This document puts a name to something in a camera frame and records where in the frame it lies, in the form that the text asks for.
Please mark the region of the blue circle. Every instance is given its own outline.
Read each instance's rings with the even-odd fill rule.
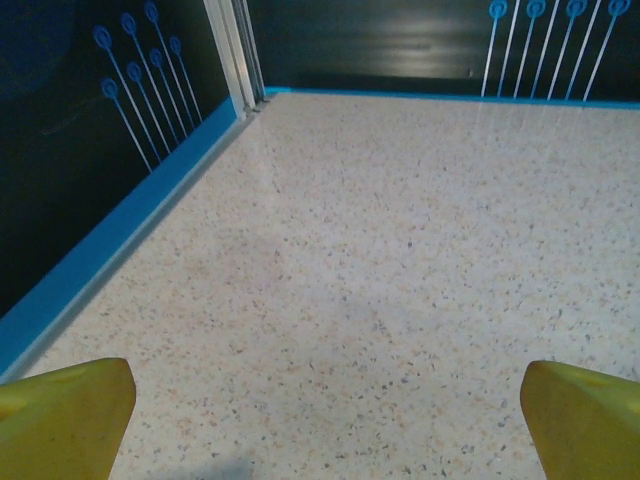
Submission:
[[[93,27],[93,39],[100,48],[104,48],[105,50],[111,48],[111,35],[109,35],[109,31],[102,25]]]
[[[529,15],[529,18],[541,17],[546,8],[547,4],[544,0],[529,0],[527,15]]]
[[[489,16],[494,20],[498,20],[507,14],[507,1],[506,0],[493,0],[489,5]]]
[[[171,35],[169,39],[169,48],[176,55],[180,55],[180,50],[182,49],[182,45],[180,44],[180,40],[175,35]]]
[[[149,60],[154,67],[160,68],[162,66],[162,53],[157,48],[152,48],[149,52]]]
[[[151,20],[151,23],[157,23],[158,18],[160,17],[156,4],[153,2],[146,2],[144,4],[144,14],[149,20]]]
[[[107,77],[102,80],[100,88],[102,88],[104,96],[111,100],[115,100],[118,96],[118,84],[114,82],[112,78]]]
[[[129,35],[136,34],[136,21],[129,13],[123,13],[120,17],[120,25]]]
[[[569,0],[567,3],[567,15],[576,18],[582,15],[587,9],[587,0]]]
[[[627,13],[631,6],[631,0],[611,0],[609,2],[609,14],[612,17],[618,17],[624,13]]]
[[[129,75],[131,80],[138,83],[142,78],[142,70],[140,70],[136,62],[129,62],[127,65],[127,75]]]

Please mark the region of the black wall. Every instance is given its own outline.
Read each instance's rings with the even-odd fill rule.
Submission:
[[[625,0],[615,0],[619,5]],[[497,25],[487,82],[496,95],[516,1]],[[530,18],[519,4],[502,95],[513,96]],[[529,97],[554,1],[534,24],[518,96]],[[569,26],[569,0],[560,0],[536,97],[546,98]],[[563,99],[596,6],[576,17],[553,90]],[[493,20],[490,1],[249,0],[267,86],[391,90],[479,95]],[[572,99],[582,99],[611,23],[600,3]],[[640,101],[640,2],[617,17],[589,100]]]
[[[158,0],[160,30],[181,55],[200,116],[229,93],[201,0]],[[112,52],[126,79],[160,159],[168,152],[140,89],[126,73],[129,61],[169,150],[185,138],[159,71],[149,67],[178,142],[144,70],[132,37],[120,24],[129,12],[147,57],[162,46],[142,0],[3,0],[0,2],[0,315],[6,313],[95,227],[149,170],[114,102],[101,91],[105,77],[119,86],[118,100],[151,168],[159,164],[107,52],[93,29],[107,28]],[[187,135],[200,123],[178,58],[170,53],[186,97],[185,108],[164,59],[164,72]]]

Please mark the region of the yellow plastic part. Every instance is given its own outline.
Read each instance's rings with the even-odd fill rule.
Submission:
[[[537,361],[520,403],[548,480],[640,479],[640,383]]]
[[[0,480],[107,480],[136,387],[106,358],[0,386]]]

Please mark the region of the terrazzo floor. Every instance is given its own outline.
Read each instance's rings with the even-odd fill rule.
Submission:
[[[129,360],[112,478],[542,479],[527,364],[640,380],[640,114],[280,95],[29,374]]]

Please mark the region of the blue baseboard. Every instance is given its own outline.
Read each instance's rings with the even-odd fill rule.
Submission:
[[[235,121],[228,98],[0,320],[0,383]]]
[[[446,100],[454,102],[482,102],[482,103],[502,103],[511,105],[548,105],[553,107],[578,107],[578,108],[613,108],[623,110],[638,110],[640,103],[637,102],[599,102],[580,100],[546,100],[538,98],[512,98],[512,97],[481,97],[465,95],[442,95],[429,93],[402,93],[402,92],[382,92],[366,90],[331,90],[314,88],[290,88],[290,87],[266,87],[266,95],[278,93],[313,93],[330,95],[355,95],[364,97],[394,97],[394,98],[416,98],[421,100]]]

